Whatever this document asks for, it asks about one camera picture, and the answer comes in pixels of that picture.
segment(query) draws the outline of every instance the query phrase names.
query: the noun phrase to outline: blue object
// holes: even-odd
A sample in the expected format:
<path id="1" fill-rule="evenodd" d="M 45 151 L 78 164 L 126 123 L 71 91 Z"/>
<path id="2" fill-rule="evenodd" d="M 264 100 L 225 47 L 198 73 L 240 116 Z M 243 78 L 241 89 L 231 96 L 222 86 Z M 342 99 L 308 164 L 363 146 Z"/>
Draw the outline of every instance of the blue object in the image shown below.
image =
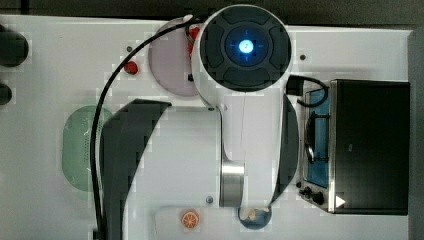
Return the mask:
<path id="1" fill-rule="evenodd" d="M 253 42 L 245 39 L 240 42 L 239 49 L 242 53 L 251 53 L 253 51 Z"/>
<path id="2" fill-rule="evenodd" d="M 324 90 L 319 89 L 308 93 L 310 102 L 318 102 L 324 96 Z M 330 93 L 325 102 L 317 107 L 310 108 L 309 112 L 325 115 L 330 113 Z M 327 119 L 318 118 L 315 120 L 315 146 L 314 156 L 317 158 L 328 158 L 328 123 Z M 316 161 L 308 164 L 307 181 L 316 185 L 328 188 L 328 162 Z"/>
<path id="3" fill-rule="evenodd" d="M 246 228 L 252 230 L 264 228 L 266 225 L 268 225 L 272 217 L 271 207 L 262 209 L 251 209 L 249 216 L 245 219 L 242 219 L 240 211 L 241 208 L 238 209 L 238 217 L 241 224 L 243 224 L 243 226 L 245 226 Z"/>

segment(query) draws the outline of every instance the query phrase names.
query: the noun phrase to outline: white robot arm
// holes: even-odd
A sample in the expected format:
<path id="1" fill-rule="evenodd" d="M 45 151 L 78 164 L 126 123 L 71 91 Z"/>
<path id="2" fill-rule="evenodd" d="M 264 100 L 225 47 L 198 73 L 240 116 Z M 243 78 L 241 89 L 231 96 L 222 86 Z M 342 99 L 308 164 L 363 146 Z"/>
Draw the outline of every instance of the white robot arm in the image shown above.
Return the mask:
<path id="1" fill-rule="evenodd" d="M 164 207 L 268 207 L 292 59 L 287 29 L 270 12 L 234 5 L 213 14 L 192 54 L 209 110 L 136 100 L 103 128 L 107 238 L 155 239 Z"/>

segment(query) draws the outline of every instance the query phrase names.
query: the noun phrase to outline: red object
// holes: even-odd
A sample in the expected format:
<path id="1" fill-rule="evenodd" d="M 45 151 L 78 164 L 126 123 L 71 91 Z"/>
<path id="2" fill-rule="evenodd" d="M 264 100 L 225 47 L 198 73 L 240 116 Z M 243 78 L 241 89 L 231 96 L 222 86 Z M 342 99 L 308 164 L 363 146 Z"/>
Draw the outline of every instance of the red object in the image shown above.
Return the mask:
<path id="1" fill-rule="evenodd" d="M 194 40 L 196 40 L 196 37 L 199 34 L 199 31 L 200 31 L 199 27 L 194 27 L 189 30 L 189 34 Z M 193 52 L 193 44 L 190 41 L 188 41 L 188 52 L 190 53 L 190 57 L 191 57 L 191 53 Z"/>
<path id="2" fill-rule="evenodd" d="M 135 63 L 134 61 L 129 61 L 127 64 L 125 64 L 124 70 L 128 74 L 135 75 L 136 73 L 138 73 L 137 63 Z"/>

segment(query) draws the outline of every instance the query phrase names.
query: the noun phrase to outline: gray surface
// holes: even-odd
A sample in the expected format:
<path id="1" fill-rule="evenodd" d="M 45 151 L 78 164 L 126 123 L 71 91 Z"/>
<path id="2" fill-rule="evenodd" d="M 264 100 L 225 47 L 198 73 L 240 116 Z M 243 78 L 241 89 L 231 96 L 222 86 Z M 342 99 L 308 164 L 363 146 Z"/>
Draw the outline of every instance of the gray surface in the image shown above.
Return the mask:
<path id="1" fill-rule="evenodd" d="M 408 55 L 411 82 L 409 239 L 415 240 L 424 236 L 424 26 L 411 34 Z"/>
<path id="2" fill-rule="evenodd" d="M 29 14 L 172 19 L 187 12 L 213 11 L 236 3 L 265 7 L 289 24 L 417 24 L 424 22 L 422 0 L 0 0 L 3 8 L 29 2 Z"/>
<path id="3" fill-rule="evenodd" d="M 159 23 L 153 26 L 114 20 L 107 21 L 110 24 L 95 24 L 98 20 L 85 19 L 82 21 L 87 22 L 86 24 L 74 24 L 76 19 L 29 17 L 10 19 L 8 16 L 1 16 L 0 19 L 9 21 L 11 26 L 13 25 L 20 32 L 32 33 L 33 53 L 28 57 L 30 62 L 21 65 L 22 67 L 17 68 L 16 72 L 10 69 L 10 72 L 0 73 L 1 81 L 7 80 L 8 85 L 16 89 L 17 93 L 10 104 L 1 108 L 8 112 L 0 114 L 0 130 L 3 136 L 0 137 L 2 173 L 0 210 L 1 216 L 6 216 L 0 217 L 0 238 L 7 240 L 88 239 L 95 227 L 91 195 L 82 195 L 81 191 L 72 187 L 62 174 L 61 131 L 66 118 L 73 111 L 81 106 L 95 103 L 96 89 L 104 86 L 107 74 L 110 74 L 113 69 L 112 64 L 118 64 L 120 56 L 127 54 L 125 49 L 128 44 L 134 44 L 134 40 L 145 39 L 147 36 L 144 34 L 152 33 L 152 30 L 159 27 Z M 51 24 L 53 20 L 62 21 L 62 24 Z M 363 76 L 363 72 L 367 69 L 361 68 L 359 63 L 362 61 L 368 63 L 367 59 L 375 59 L 373 54 L 365 56 L 358 54 L 363 52 L 359 48 L 363 41 L 358 39 L 348 41 L 354 35 L 338 36 L 334 33 L 324 36 L 327 33 L 316 32 L 313 33 L 313 37 L 309 37 L 312 33 L 299 33 L 299 28 L 293 28 L 293 30 L 297 31 L 298 44 L 305 49 L 310 49 L 310 52 L 304 53 L 313 56 L 314 61 L 328 66 L 339 63 L 348 67 L 346 70 L 341 68 L 343 67 L 341 65 L 333 65 L 333 68 L 323 73 L 316 68 L 310 70 L 322 74 L 320 75 L 322 77 L 332 77 L 338 69 Z M 390 38 L 383 42 L 382 46 L 392 45 L 396 39 L 399 39 L 399 44 L 400 40 L 404 39 L 402 33 L 397 33 L 395 36 L 389 35 Z M 361 34 L 358 38 L 367 42 L 371 41 L 370 38 L 378 41 L 381 37 L 381 33 L 375 32 Z M 355 52 L 351 55 L 346 54 L 348 49 L 344 51 L 339 46 L 341 44 L 337 44 L 343 41 L 349 42 L 351 46 L 349 50 L 355 49 Z M 337 51 L 342 53 L 341 56 L 333 54 Z M 383 51 L 376 48 L 371 53 L 380 57 L 386 56 Z M 389 53 L 403 56 L 403 48 L 389 51 Z M 146 62 L 147 56 L 140 53 L 137 55 L 137 60 Z M 383 59 L 375 60 L 378 73 L 373 75 L 375 78 L 388 76 L 404 79 L 403 67 L 396 68 L 396 65 L 390 62 L 386 67 L 379 66 L 379 63 L 385 62 Z M 129 76 L 120 74 L 121 81 L 115 82 L 117 88 L 112 86 L 113 96 L 108 96 L 105 107 L 116 111 L 122 104 L 126 104 L 135 97 L 159 97 L 160 99 L 166 97 L 178 106 L 202 106 L 198 98 L 182 99 L 168 96 L 166 91 L 154 82 L 150 74 L 143 76 L 145 77 L 143 81 L 130 81 Z M 302 199 L 297 199 L 297 190 L 293 188 L 284 192 L 280 199 L 280 207 L 273 209 L 274 218 L 272 225 L 269 224 L 273 229 L 272 232 L 241 232 L 238 224 L 232 224 L 232 220 L 236 218 L 236 215 L 232 215 L 232 209 L 217 209 L 209 218 L 215 220 L 208 222 L 208 231 L 203 231 L 202 228 L 202 231 L 195 234 L 209 233 L 210 240 L 405 240 L 407 238 L 407 217 L 321 216 L 321 210 L 313 208 Z M 197 235 L 187 238 L 183 230 L 181 234 L 178 234 L 176 227 L 180 225 L 175 224 L 175 210 L 171 216 L 171 218 L 168 217 L 170 224 L 158 222 L 169 229 L 169 231 L 164 229 L 161 232 L 163 237 L 161 236 L 160 239 L 208 239 L 207 237 L 196 238 Z M 309 224 L 310 231 L 305 231 L 305 223 L 317 224 Z"/>

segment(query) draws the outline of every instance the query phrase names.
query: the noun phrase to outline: blue light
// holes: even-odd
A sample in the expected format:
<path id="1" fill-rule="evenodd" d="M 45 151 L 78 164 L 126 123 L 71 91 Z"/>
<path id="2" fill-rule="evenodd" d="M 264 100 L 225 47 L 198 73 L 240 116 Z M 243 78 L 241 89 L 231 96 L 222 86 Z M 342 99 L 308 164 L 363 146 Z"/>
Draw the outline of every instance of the blue light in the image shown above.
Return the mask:
<path id="1" fill-rule="evenodd" d="M 243 40 L 239 44 L 242 53 L 251 53 L 253 51 L 253 43 L 250 40 Z"/>

